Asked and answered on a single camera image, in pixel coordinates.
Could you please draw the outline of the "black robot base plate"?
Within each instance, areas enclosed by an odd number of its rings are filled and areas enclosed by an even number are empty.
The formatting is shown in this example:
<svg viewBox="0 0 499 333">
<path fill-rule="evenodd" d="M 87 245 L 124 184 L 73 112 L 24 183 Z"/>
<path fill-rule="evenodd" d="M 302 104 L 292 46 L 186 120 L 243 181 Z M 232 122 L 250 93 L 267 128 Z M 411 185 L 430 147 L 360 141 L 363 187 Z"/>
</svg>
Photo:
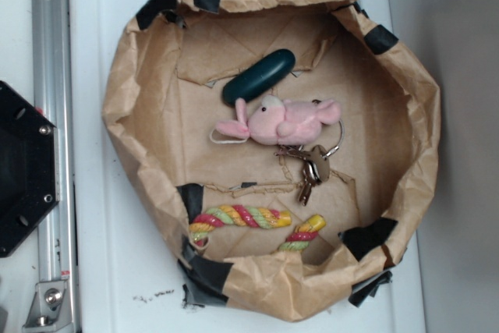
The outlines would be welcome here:
<svg viewBox="0 0 499 333">
<path fill-rule="evenodd" d="M 1 82 L 1 257 L 11 256 L 58 203 L 55 127 Z"/>
</svg>

